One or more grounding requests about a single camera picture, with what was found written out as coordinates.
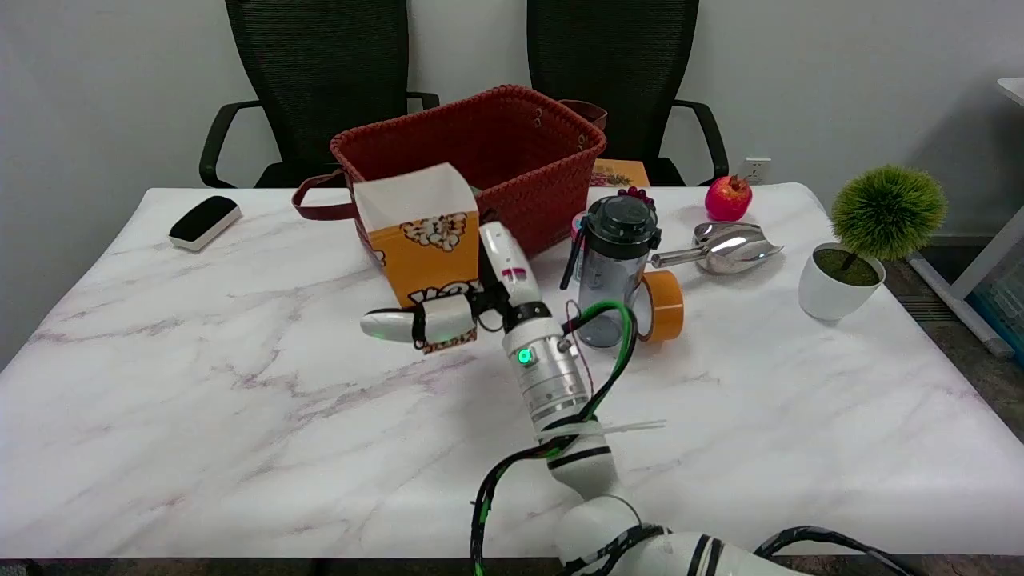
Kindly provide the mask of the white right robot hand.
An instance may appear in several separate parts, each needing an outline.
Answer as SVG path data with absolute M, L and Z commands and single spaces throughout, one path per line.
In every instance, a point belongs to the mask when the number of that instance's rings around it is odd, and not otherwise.
M 471 342 L 480 317 L 494 311 L 502 318 L 506 353 L 517 364 L 538 363 L 542 344 L 558 342 L 563 331 L 542 302 L 526 253 L 500 222 L 482 227 L 479 240 L 478 281 L 428 290 L 402 308 L 371 310 L 362 316 L 362 333 L 430 354 Z

